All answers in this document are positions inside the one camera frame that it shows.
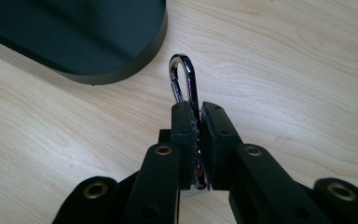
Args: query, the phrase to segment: carabiner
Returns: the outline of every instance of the carabiner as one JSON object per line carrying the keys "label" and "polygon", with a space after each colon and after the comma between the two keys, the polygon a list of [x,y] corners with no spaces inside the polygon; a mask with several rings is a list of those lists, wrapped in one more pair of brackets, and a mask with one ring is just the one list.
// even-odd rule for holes
{"label": "carabiner", "polygon": [[178,65],[183,66],[185,76],[186,76],[186,85],[188,92],[188,101],[191,104],[191,107],[194,112],[194,116],[197,120],[197,125],[200,127],[200,111],[199,111],[199,99],[197,95],[197,83],[196,83],[196,73],[194,72],[193,64],[190,59],[185,54],[175,54],[171,57],[170,60],[170,77],[171,77],[171,86],[173,90],[173,96],[176,99],[176,103],[183,102],[185,99],[180,90],[179,78],[178,78]]}

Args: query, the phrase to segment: wood grain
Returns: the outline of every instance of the wood grain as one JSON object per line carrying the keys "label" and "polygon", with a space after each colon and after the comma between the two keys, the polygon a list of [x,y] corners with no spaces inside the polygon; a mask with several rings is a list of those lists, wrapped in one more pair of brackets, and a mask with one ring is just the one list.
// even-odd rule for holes
{"label": "wood grain", "polygon": [[[70,81],[0,45],[0,223],[50,223],[86,178],[138,170],[170,128],[168,62],[187,54],[200,101],[298,182],[358,186],[358,1],[168,1],[157,57],[111,85]],[[226,192],[181,201],[181,223],[234,223]]]}

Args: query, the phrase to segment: light wood surface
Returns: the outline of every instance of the light wood surface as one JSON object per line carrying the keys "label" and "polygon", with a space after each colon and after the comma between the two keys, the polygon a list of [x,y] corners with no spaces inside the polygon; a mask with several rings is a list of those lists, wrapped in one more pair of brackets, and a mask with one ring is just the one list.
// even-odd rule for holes
{"label": "light wood surface", "polygon": [[[358,186],[358,1],[168,0],[169,28],[145,69],[75,83],[0,45],[0,223],[51,223],[81,181],[137,171],[171,127],[168,62],[195,65],[200,101],[298,182]],[[226,192],[181,201],[181,223],[234,223]]]}

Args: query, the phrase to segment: metal carabiner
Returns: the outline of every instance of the metal carabiner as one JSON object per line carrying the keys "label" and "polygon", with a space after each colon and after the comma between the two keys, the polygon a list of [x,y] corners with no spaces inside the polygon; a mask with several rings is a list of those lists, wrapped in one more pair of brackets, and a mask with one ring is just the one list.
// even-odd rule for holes
{"label": "metal carabiner", "polygon": [[[197,95],[196,73],[194,72],[193,64],[185,54],[175,54],[171,57],[170,60],[170,77],[171,77],[173,96],[176,99],[176,103],[180,103],[185,100],[179,86],[179,77],[178,77],[179,64],[183,66],[185,72],[188,101],[190,102],[191,109],[194,114],[194,118],[197,121],[197,129],[200,131],[201,119],[200,119],[200,110],[199,110],[199,99]],[[201,160],[200,132],[199,132],[199,136],[197,136],[194,145],[195,145],[194,150],[196,154],[195,177],[197,178],[197,184],[195,185],[195,187],[196,189],[205,189],[207,187],[207,183],[205,183],[205,173]]]}
{"label": "metal carabiner", "polygon": [[199,99],[197,95],[196,73],[194,72],[193,64],[185,54],[175,54],[171,57],[170,60],[170,78],[171,78],[173,96],[176,99],[176,103],[180,103],[185,100],[179,86],[179,77],[178,77],[179,64],[183,66],[185,72],[188,101],[191,104],[191,107],[194,112],[194,116],[197,120],[197,126],[199,128],[200,110],[199,110]]}

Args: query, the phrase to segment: brass grommet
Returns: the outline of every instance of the brass grommet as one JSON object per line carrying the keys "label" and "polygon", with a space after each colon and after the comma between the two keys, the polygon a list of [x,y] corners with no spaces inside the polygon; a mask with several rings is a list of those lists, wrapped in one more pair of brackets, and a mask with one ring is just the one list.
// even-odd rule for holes
{"label": "brass grommet", "polygon": [[257,147],[246,147],[245,152],[249,156],[260,156],[261,155],[261,150],[258,149]]}
{"label": "brass grommet", "polygon": [[327,185],[327,189],[334,196],[344,201],[352,202],[356,199],[356,194],[340,183],[333,182]]}
{"label": "brass grommet", "polygon": [[156,148],[156,153],[160,156],[166,156],[172,153],[172,148],[170,147],[158,147]]}
{"label": "brass grommet", "polygon": [[83,190],[83,195],[88,199],[96,199],[103,196],[107,192],[107,189],[107,185],[103,181],[98,180],[92,184],[89,184]]}

